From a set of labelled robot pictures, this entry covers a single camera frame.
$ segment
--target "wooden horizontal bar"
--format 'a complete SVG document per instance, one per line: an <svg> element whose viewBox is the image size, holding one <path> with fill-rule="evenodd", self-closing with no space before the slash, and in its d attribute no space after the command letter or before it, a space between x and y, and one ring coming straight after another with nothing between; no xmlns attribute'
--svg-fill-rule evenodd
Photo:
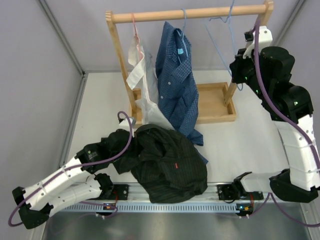
<svg viewBox="0 0 320 240"><path fill-rule="evenodd" d="M247 5L247 6L234 6L232 8L232 16L240 15L257 15L264 14L267 10L266 5ZM229 15L230 7L210 7L198 9L186 9L186 17L188 19L201 19L201 18L214 18L225 17ZM170 11L151 11L151 12L137 12L134 13L135 22L150 22L150 21L164 21L164 20L177 20L184 19L184 11L170 10ZM132 23L132 13L114 14L112 16L114 24Z"/></svg>

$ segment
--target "white garment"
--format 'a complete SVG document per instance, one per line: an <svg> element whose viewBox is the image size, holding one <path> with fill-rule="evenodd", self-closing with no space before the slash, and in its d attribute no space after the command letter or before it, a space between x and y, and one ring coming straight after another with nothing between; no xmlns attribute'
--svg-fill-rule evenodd
<svg viewBox="0 0 320 240"><path fill-rule="evenodd" d="M137 87L141 89L141 99L135 102L142 111L142 124L155 124L165 129L174 129L158 107L158 80L152 67L151 55L137 35L134 35L131 41L128 62L134 69L126 82L131 89Z"/></svg>

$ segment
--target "wooden base tray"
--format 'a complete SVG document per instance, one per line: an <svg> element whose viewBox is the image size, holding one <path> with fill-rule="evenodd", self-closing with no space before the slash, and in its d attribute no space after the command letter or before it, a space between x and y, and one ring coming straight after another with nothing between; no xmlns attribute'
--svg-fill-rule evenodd
<svg viewBox="0 0 320 240"><path fill-rule="evenodd" d="M197 124L233 122L236 120L233 101L231 100L227 106L225 105L225 94L228 89L227 82L197 84L196 86L199 91ZM133 95L134 99L140 99L140 89L134 89ZM140 127L142 125L141 109L137 108L136 112L130 109L130 114L136 119L135 127Z"/></svg>

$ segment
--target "blue hanger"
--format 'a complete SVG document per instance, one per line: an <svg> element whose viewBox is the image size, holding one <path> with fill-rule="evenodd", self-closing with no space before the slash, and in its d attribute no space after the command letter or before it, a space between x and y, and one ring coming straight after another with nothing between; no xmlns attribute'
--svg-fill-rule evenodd
<svg viewBox="0 0 320 240"><path fill-rule="evenodd" d="M184 46L184 50L185 50L185 54L186 56L188 57L188 50L187 50L187 46L186 46L186 43L185 43L185 28L186 28L186 23L187 23L187 13L186 13L186 10L184 8L181 9L183 11L183 14L184 14L184 24L183 24L183 28L182 28L182 43L183 43L183 46ZM183 54L184 51L182 48L179 48L178 49L178 54Z"/></svg>

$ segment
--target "white table surface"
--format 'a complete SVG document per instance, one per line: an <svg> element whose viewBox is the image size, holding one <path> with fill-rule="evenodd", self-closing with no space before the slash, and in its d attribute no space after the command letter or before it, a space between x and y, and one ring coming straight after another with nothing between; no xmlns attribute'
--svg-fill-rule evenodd
<svg viewBox="0 0 320 240"><path fill-rule="evenodd" d="M225 70L194 71L197 83L229 82ZM233 97L236 120L197 124L209 163L208 182L232 182L244 172L271 173L288 168L278 130L261 101L244 85ZM128 112L129 99L120 72L89 73L69 152L71 159L90 143L100 142L118 128L118 111ZM132 174L119 175L112 164L102 172L114 183L136 183Z"/></svg>

